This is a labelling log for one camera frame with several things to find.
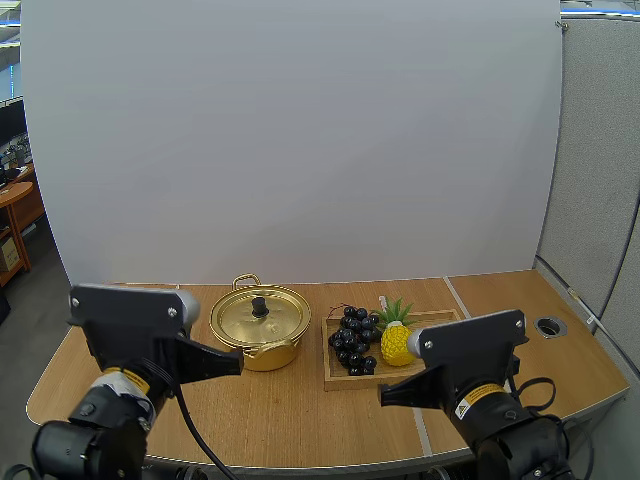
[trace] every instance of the yellow warning label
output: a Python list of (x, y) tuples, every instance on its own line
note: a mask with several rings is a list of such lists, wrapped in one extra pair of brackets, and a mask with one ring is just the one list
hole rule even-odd
[(495, 383), (487, 383), (469, 392), (458, 404), (455, 409), (456, 416), (462, 420), (464, 415), (469, 411), (471, 405), (476, 403), (482, 397), (491, 395), (492, 393), (504, 392), (504, 389), (500, 385)]
[(487, 383), (485, 385), (482, 385), (481, 387), (471, 390), (465, 395), (464, 399), (467, 401), (469, 406), (471, 406), (482, 397), (486, 397), (487, 395), (491, 395), (492, 393), (501, 392), (504, 392), (504, 388), (502, 388), (500, 385), (496, 383)]
[(145, 395), (149, 392), (149, 384), (145, 382), (142, 377), (133, 373), (131, 370), (123, 370), (120, 367), (109, 367), (102, 373), (111, 373), (111, 372), (120, 372), (125, 374), (125, 376), (133, 383), (136, 387), (142, 390), (142, 393)]

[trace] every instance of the wooden tray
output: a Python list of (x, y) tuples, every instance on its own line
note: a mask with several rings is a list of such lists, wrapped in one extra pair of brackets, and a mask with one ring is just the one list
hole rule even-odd
[[(415, 323), (409, 326), (413, 331), (432, 325), (460, 320), (456, 310), (441, 310), (438, 312), (410, 313), (408, 317)], [(378, 360), (374, 375), (350, 377), (346, 368), (340, 365), (335, 350), (329, 346), (329, 335), (338, 331), (342, 316), (325, 318), (322, 321), (322, 352), (324, 355), (324, 390), (359, 390), (361, 388), (375, 388), (383, 383), (398, 383), (424, 370), (424, 362), (416, 358), (404, 367), (392, 367), (382, 359), (380, 342), (372, 343), (371, 349), (364, 356), (373, 356)]]

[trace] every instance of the gold pot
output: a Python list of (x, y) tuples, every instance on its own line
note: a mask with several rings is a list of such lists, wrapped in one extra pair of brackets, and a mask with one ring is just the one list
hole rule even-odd
[[(238, 285), (253, 279), (255, 285)], [(233, 281), (231, 292), (211, 311), (211, 330), (228, 350), (241, 348), (244, 367), (265, 372), (290, 363), (311, 322), (311, 309), (298, 293), (278, 285), (262, 285), (247, 273)]]

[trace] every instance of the floor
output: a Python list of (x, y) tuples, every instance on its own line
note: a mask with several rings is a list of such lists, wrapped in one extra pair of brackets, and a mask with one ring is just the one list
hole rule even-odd
[(11, 313), (0, 325), (0, 472), (31, 464), (37, 427), (25, 405), (42, 371), (67, 332), (69, 281), (46, 218), (25, 237), (32, 263), (4, 289)]

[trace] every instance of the pineapple leaves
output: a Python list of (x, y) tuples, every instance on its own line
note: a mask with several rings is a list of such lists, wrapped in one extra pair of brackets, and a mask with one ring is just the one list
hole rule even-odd
[(388, 325), (391, 322), (401, 322), (403, 325), (411, 325), (413, 322), (410, 320), (406, 320), (411, 307), (413, 307), (413, 303), (402, 308), (402, 297), (393, 301), (390, 300), (389, 297), (384, 297), (387, 306), (384, 308), (384, 311), (380, 310), (372, 310), (371, 313), (375, 313), (380, 317), (381, 325)]

